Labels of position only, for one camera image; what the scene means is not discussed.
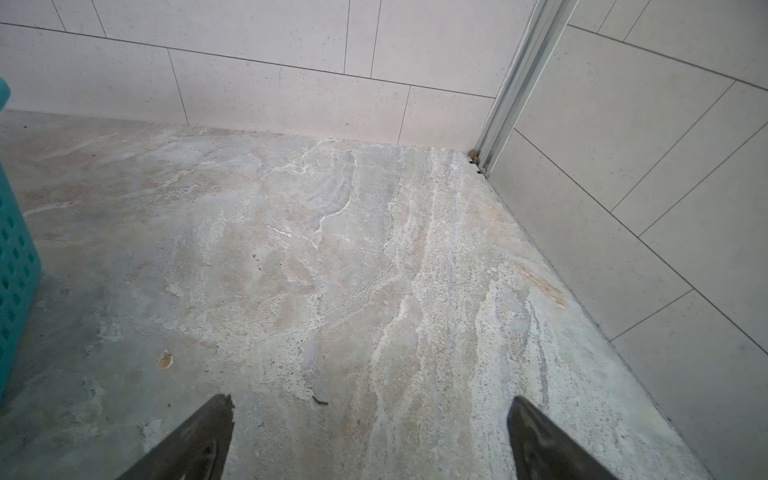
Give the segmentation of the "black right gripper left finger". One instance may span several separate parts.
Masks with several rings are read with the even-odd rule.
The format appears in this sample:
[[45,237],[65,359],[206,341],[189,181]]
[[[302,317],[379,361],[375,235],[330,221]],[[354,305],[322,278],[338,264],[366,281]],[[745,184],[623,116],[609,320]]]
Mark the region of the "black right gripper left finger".
[[118,479],[221,479],[233,415],[231,396],[214,395]]

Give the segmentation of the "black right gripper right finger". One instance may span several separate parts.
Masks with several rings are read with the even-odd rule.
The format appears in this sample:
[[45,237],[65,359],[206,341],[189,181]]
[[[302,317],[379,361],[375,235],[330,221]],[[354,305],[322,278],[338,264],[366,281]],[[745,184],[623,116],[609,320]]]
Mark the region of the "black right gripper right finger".
[[617,480],[523,396],[513,399],[507,430],[517,479]]

